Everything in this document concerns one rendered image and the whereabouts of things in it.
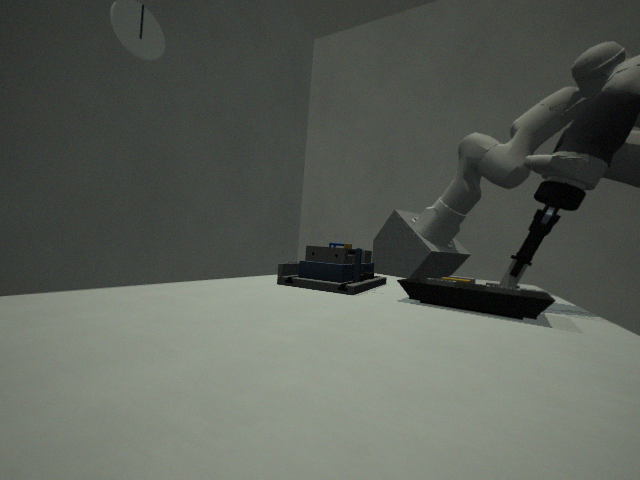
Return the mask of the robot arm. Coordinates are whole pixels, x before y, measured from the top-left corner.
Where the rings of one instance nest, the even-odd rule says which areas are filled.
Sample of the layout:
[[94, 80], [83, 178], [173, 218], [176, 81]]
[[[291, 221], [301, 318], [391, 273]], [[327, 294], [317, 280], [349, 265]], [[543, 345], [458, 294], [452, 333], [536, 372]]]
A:
[[[601, 177], [640, 188], [640, 131], [632, 130], [640, 128], [640, 55], [604, 42], [584, 52], [571, 71], [578, 87], [560, 89], [515, 120], [507, 144], [476, 132], [463, 139], [454, 180], [410, 220], [421, 236], [451, 250], [460, 223], [481, 198], [482, 176], [506, 189], [531, 170], [582, 190], [593, 190]], [[572, 120], [553, 155], [533, 155]]]

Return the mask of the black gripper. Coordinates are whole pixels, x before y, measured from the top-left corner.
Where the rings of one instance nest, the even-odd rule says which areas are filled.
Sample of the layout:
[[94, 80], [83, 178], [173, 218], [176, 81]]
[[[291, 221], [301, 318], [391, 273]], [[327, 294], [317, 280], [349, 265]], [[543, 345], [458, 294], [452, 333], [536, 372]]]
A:
[[560, 219], [561, 216], [556, 215], [558, 210], [577, 210], [585, 196], [584, 190], [566, 182], [544, 181], [540, 184], [534, 199], [544, 203], [546, 206], [543, 210], [538, 209], [536, 211], [534, 220], [529, 227], [530, 232], [516, 256], [512, 255], [510, 257], [513, 261], [499, 286], [511, 288], [517, 286], [527, 266], [532, 265], [530, 261], [532, 261], [532, 257], [543, 238], [550, 233], [553, 226]]

